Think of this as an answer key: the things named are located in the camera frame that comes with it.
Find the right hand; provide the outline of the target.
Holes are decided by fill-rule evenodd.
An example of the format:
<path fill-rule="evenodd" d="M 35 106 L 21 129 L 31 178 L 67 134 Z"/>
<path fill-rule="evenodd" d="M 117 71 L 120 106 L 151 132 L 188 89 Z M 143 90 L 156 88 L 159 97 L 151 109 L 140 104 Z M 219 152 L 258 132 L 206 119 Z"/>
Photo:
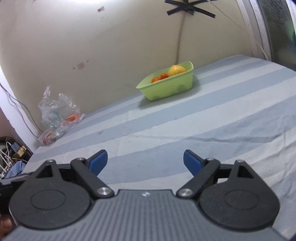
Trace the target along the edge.
<path fill-rule="evenodd" d="M 13 228 L 13 223 L 9 216 L 1 214 L 0 217 L 0 238 L 4 238 Z"/>

